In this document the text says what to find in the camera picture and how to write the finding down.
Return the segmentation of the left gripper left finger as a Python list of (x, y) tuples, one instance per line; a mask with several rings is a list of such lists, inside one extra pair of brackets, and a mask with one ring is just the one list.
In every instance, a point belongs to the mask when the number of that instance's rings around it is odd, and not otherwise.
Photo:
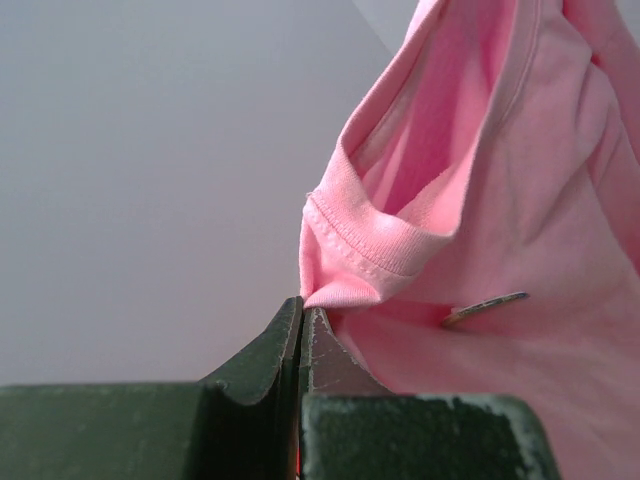
[(303, 309), (195, 382), (1, 390), (5, 479), (291, 479)]

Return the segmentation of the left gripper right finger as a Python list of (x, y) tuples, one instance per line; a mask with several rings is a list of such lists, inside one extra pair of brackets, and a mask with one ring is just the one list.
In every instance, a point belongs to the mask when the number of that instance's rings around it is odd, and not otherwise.
[(523, 401), (493, 394), (397, 395), (306, 311), (300, 359), (304, 479), (555, 479), (544, 428)]

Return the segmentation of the pink t-shirt garment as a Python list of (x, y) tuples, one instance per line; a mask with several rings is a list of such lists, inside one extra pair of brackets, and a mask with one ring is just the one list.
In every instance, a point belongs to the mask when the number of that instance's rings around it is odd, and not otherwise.
[(639, 48), (617, 5), (420, 2), (307, 197), (299, 265), (388, 388), (517, 396), (564, 478), (637, 478)]

